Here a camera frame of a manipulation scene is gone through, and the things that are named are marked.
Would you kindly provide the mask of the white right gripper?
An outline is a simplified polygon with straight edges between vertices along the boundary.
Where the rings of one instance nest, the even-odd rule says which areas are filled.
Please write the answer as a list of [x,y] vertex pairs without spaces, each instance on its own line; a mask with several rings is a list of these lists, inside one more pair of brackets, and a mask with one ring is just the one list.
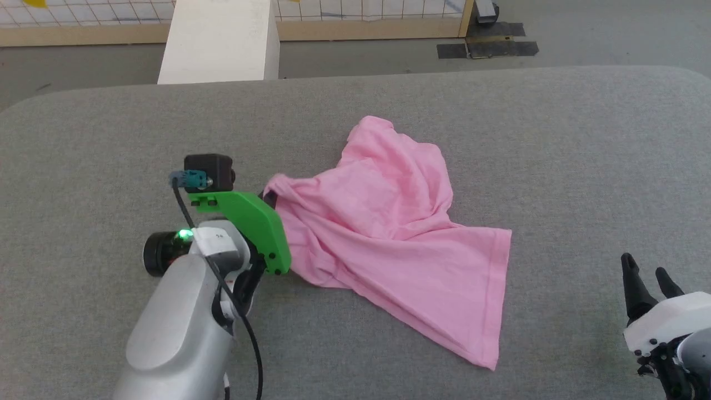
[[627,328],[624,339],[630,352],[649,356],[661,343],[708,329],[710,327],[710,294],[685,294],[663,267],[655,269],[655,277],[665,300],[658,303],[647,290],[639,275],[632,254],[620,257],[622,264]]

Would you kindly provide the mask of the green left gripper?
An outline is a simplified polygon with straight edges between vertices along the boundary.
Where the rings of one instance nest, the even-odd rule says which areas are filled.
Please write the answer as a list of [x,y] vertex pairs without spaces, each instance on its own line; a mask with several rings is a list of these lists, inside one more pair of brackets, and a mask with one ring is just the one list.
[[292,254],[282,220],[275,211],[278,195],[262,191],[189,193],[200,213],[219,213],[231,222],[247,242],[251,263],[262,261],[265,272],[284,275],[292,265]]

